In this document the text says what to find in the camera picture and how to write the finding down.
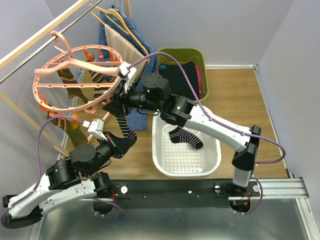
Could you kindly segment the black folded clothes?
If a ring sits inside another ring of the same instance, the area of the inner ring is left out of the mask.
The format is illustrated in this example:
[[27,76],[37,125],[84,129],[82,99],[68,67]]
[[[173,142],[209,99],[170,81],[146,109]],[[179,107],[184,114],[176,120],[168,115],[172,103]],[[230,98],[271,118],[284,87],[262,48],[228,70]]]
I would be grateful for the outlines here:
[[[198,78],[194,62],[181,65],[185,71],[192,88],[199,98]],[[182,71],[177,65],[162,63],[158,68],[158,73],[170,82],[171,91],[175,95],[184,96],[190,100],[196,100]]]

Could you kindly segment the black mounting base rail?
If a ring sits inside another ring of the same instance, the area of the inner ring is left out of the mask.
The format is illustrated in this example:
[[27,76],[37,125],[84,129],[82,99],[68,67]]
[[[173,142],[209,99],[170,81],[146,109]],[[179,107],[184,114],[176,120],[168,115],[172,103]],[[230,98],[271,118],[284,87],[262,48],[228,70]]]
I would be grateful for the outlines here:
[[231,201],[260,197],[257,182],[240,189],[231,179],[112,180],[115,203],[123,209],[229,208]]

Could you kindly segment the yellow wooden hanger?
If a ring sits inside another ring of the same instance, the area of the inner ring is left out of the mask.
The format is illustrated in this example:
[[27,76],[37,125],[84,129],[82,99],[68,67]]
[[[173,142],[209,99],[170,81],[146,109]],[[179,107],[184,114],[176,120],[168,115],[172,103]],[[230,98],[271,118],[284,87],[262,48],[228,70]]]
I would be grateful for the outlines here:
[[144,56],[153,53],[152,46],[142,37],[138,31],[134,21],[123,14],[112,5],[108,9],[103,9],[96,6],[100,11],[100,16],[97,16],[93,11],[91,14],[102,24],[108,25],[116,30],[121,36],[128,40],[140,53]]

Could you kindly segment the blue checkered shirt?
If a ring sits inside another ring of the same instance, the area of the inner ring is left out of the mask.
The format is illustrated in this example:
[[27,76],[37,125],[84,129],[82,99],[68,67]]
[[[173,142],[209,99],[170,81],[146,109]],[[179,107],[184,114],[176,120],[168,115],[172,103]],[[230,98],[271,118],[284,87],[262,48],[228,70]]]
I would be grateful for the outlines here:
[[[105,32],[105,24],[102,25],[99,23],[99,35],[98,35],[98,43],[100,45],[107,46],[107,38]],[[150,73],[154,73],[158,71],[158,59],[157,56],[154,55],[149,59],[139,63],[135,66],[137,69],[135,76],[136,90],[143,90],[141,78],[145,77]],[[148,129],[148,116],[145,114],[139,114],[136,110],[132,110],[131,113],[127,116],[128,126],[131,130],[134,131],[144,131]]]

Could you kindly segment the black white striped sock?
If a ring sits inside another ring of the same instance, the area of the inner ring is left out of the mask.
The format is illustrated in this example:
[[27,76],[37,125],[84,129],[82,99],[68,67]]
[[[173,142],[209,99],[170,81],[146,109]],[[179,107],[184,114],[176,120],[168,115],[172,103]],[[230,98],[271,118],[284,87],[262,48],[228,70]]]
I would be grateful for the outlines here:
[[196,150],[199,150],[203,147],[203,142],[200,140],[200,138],[180,126],[177,126],[175,129],[169,131],[168,134],[171,142],[174,144],[187,143]]

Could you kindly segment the beige cloth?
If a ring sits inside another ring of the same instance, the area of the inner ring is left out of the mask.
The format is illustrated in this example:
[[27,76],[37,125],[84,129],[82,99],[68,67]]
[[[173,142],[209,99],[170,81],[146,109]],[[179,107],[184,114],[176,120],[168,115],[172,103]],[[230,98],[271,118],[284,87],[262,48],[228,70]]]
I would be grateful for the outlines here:
[[120,33],[108,25],[104,25],[107,46],[115,49],[121,55],[122,60],[129,64],[142,59],[144,55]]

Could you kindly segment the pink folded garment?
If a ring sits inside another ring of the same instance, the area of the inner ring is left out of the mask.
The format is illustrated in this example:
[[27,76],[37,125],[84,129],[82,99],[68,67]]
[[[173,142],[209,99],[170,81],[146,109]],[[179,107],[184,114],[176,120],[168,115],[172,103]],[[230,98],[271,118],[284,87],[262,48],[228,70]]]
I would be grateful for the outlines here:
[[202,82],[201,82],[201,73],[199,69],[199,65],[195,65],[196,75],[197,75],[197,83],[198,83],[198,93],[199,93],[199,99],[202,98]]

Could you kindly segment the olive green bin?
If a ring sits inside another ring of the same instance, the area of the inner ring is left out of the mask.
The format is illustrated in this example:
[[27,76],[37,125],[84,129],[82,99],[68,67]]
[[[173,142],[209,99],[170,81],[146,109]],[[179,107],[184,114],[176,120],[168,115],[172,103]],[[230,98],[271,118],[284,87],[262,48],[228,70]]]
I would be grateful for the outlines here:
[[199,66],[200,74],[201,74],[201,92],[202,97],[199,99],[203,101],[208,96],[208,81],[207,81],[207,73],[205,61],[202,53],[194,48],[162,48],[159,50],[160,52],[167,53],[171,55],[171,57],[166,55],[158,55],[158,67],[161,64],[166,65],[177,65],[172,58],[175,58],[181,65],[186,64],[188,62],[193,62],[195,65]]

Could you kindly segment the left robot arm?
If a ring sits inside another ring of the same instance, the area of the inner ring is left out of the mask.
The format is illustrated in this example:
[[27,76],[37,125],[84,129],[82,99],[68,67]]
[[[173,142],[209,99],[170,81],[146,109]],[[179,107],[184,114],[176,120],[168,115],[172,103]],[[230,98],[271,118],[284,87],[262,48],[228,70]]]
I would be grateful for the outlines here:
[[79,145],[18,195],[3,197],[1,224],[7,229],[28,227],[64,204],[86,198],[111,198],[116,194],[110,177],[102,172],[111,158],[121,159],[136,143],[134,137],[117,137],[105,131],[94,147]]

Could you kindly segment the metal rack rod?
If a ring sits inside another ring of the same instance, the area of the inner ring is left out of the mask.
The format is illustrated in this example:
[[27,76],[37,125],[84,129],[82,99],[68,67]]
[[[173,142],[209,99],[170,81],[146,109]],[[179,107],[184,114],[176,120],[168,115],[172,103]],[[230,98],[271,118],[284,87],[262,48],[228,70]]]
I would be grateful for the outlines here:
[[[35,43],[40,41],[46,34],[52,31],[55,27],[73,15],[76,11],[82,8],[85,4],[87,4],[87,0],[78,0],[73,3],[70,7],[65,9],[62,13],[60,13],[57,17],[51,20],[48,24],[30,36],[27,40],[9,52],[0,60],[0,68],[3,69],[8,64],[10,64],[13,60],[19,57],[22,53],[24,53],[27,49],[32,47]],[[33,53],[31,53],[28,57],[22,60],[19,64],[17,64],[14,68],[12,68],[9,72],[7,72],[3,77],[0,78],[0,83],[3,84],[8,78],[10,78],[13,74],[15,74],[18,70],[20,70],[24,65],[26,65],[29,61],[35,58],[40,52],[42,52],[45,48],[47,48],[54,40],[57,38],[55,36],[48,39],[44,44],[42,44],[39,48],[37,48]]]

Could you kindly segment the white plastic basket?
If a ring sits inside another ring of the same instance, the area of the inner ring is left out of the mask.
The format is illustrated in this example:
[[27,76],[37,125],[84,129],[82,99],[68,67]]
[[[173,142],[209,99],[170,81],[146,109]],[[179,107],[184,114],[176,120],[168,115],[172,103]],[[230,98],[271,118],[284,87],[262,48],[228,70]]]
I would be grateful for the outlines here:
[[152,118],[152,160],[155,167],[171,178],[197,178],[216,171],[222,160],[220,141],[187,128],[202,141],[203,147],[194,149],[188,143],[173,143],[169,132],[175,128],[159,115]]

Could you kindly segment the wooden clothes rack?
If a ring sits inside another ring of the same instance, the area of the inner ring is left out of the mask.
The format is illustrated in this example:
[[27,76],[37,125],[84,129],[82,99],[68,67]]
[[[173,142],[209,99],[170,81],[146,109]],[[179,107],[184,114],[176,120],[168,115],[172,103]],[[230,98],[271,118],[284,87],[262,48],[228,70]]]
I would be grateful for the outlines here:
[[[24,53],[28,48],[30,48],[32,45],[37,43],[41,38],[43,38],[49,31],[53,30],[56,26],[58,26],[61,22],[63,22],[65,19],[67,19],[70,15],[72,15],[75,11],[77,11],[79,8],[81,8],[84,4],[86,4],[89,0],[78,0],[75,2],[72,6],[67,8],[64,12],[62,12],[59,16],[57,16],[55,19],[53,19],[51,22],[49,22],[47,25],[42,27],[40,30],[38,30],[36,33],[34,33],[31,37],[29,37],[27,40],[25,40],[22,44],[17,46],[14,50],[12,50],[10,53],[8,53],[6,56],[4,56],[0,60],[0,69],[3,69],[5,66],[7,66],[9,63],[11,63],[14,59],[16,59],[18,56],[20,56],[22,53]],[[96,8],[98,4],[102,2],[102,0],[97,0],[94,4],[91,4],[90,7],[84,11],[80,16],[78,16],[74,21],[69,23],[65,28],[63,28],[59,33],[62,36],[62,33],[67,31],[70,27],[72,27],[76,22],[78,22],[81,18],[83,18],[87,13],[89,13],[93,8]],[[114,9],[108,9],[105,11],[106,14],[112,14],[112,15],[117,15],[118,12]],[[33,59],[37,54],[39,54],[43,49],[45,49],[51,42],[55,41],[57,37],[60,35],[53,35],[47,42],[45,42],[41,47],[39,47],[36,51],[34,51],[31,55],[29,55],[27,58],[25,58],[22,62],[20,62],[16,67],[14,67],[10,72],[8,72],[6,75],[4,75],[0,79],[0,84],[2,84],[6,79],[11,77],[16,71],[18,71],[20,68],[22,68],[26,63],[28,63],[31,59]],[[110,73],[115,73],[115,70],[117,70],[116,67],[113,67],[111,70],[108,71],[102,71],[102,67],[91,67],[91,65],[97,65],[97,66],[108,66],[109,65],[114,65],[114,66],[120,66],[123,64],[123,60],[121,59],[121,56],[118,52],[116,52],[115,49],[110,48],[110,47],[104,47],[100,45],[88,45],[87,48],[89,47],[96,47],[97,50],[100,49],[106,49],[110,51],[112,54],[117,54],[117,58],[119,61],[105,61],[105,62],[92,62],[92,63],[86,63],[83,62],[81,63],[79,60],[77,60],[78,65],[74,65],[75,67],[80,67],[80,68],[87,68],[88,70],[90,69],[91,71],[96,71],[99,73],[104,73],[104,74],[110,74]],[[116,84],[118,82],[113,83],[112,87],[106,91],[100,98],[97,98],[95,101],[89,102],[88,104],[85,104],[83,106],[79,106],[76,108],[70,108],[70,109],[57,109],[57,108],[51,108],[48,106],[48,109],[53,109],[54,111],[71,111],[71,110],[82,110],[85,109],[86,107],[91,107],[94,105],[96,102],[100,101],[104,97],[106,99],[107,96],[111,94],[111,91],[113,90],[114,87],[116,87]],[[36,130],[40,130],[40,126],[33,121],[21,108],[19,108],[17,105],[15,105],[6,95],[4,95],[2,92],[0,92],[0,99],[6,103],[10,108],[12,108],[16,113],[18,113],[25,121],[28,122],[29,125],[33,126]],[[46,137],[52,144],[54,149],[56,149],[60,154],[64,156],[68,156],[68,152],[54,139],[52,138],[47,132],[44,131],[43,133],[44,137]]]

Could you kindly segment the pink round clip hanger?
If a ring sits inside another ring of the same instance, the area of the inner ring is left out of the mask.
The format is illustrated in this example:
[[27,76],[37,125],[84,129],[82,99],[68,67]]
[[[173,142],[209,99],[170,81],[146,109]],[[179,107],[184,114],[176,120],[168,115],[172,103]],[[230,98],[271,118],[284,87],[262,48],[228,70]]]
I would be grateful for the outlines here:
[[[51,31],[50,35],[53,37],[53,35],[60,35],[58,31],[53,30]],[[34,70],[35,78],[32,85],[32,93],[33,96],[38,103],[38,107],[42,109],[43,111],[47,113],[57,113],[57,114],[63,114],[63,113],[75,113],[79,111],[85,111],[90,114],[95,114],[97,110],[95,109],[95,105],[99,103],[108,104],[111,101],[112,95],[114,91],[117,89],[121,82],[121,78],[117,74],[117,69],[119,67],[116,65],[107,65],[107,66],[98,66],[98,65],[89,65],[91,67],[102,67],[100,70],[108,71],[112,68],[117,68],[115,70],[115,73],[100,73],[103,75],[110,75],[110,76],[116,76],[116,80],[114,82],[108,83],[98,83],[95,84],[93,82],[91,83],[83,83],[78,82],[74,75],[71,73],[71,69],[81,69],[81,70],[87,70],[92,71],[84,67],[76,67],[75,65],[78,65],[78,63],[92,63],[92,62],[118,62],[119,59],[117,58],[117,54],[111,53],[109,50],[106,50],[105,48],[100,48],[100,50],[97,50],[96,47],[90,47],[92,45],[98,45],[98,46],[104,46],[109,47],[105,45],[99,45],[99,44],[89,44],[89,45],[83,45],[78,47],[70,47],[67,39],[60,35],[55,40],[55,48],[60,51],[60,54],[56,57],[52,58],[50,61],[48,61],[42,68],[38,68]],[[107,96],[108,99],[105,97],[103,99],[100,99],[98,102],[92,104],[91,106],[86,107],[82,110],[69,110],[69,111],[55,111],[55,109],[72,109],[77,107],[82,107],[83,105],[88,104],[89,102],[95,101],[94,99],[94,89],[95,88],[103,88],[104,92],[108,91],[110,88],[111,94]],[[59,89],[59,90],[66,90],[67,93],[70,95],[70,98],[79,97],[83,100],[83,104],[80,106],[72,107],[69,106],[67,108],[61,108],[54,106],[53,104],[50,104],[50,101],[45,97],[45,95],[42,93],[42,90],[52,90],[52,89]]]

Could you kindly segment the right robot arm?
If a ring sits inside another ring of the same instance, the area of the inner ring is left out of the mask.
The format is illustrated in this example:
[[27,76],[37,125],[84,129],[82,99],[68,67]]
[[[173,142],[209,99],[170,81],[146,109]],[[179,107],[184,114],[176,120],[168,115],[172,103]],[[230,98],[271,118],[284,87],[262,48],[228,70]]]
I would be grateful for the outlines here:
[[123,117],[132,109],[158,112],[167,124],[196,130],[226,143],[235,151],[230,191],[236,196],[247,192],[262,129],[257,125],[237,125],[214,115],[200,102],[173,94],[170,82],[158,73],[145,76],[142,86],[142,90],[125,87],[115,90],[103,110],[115,117]]

